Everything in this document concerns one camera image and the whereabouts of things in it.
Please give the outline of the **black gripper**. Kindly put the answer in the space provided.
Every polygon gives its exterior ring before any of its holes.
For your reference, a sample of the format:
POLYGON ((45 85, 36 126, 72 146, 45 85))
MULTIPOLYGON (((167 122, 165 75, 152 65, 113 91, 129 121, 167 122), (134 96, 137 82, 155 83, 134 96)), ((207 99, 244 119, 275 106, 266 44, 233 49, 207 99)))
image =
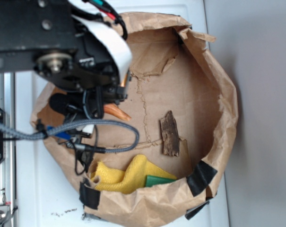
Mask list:
POLYGON ((127 98, 132 54, 122 17, 104 0, 98 14, 68 0, 0 0, 0 73, 32 70, 65 94, 50 107, 102 118, 127 98))

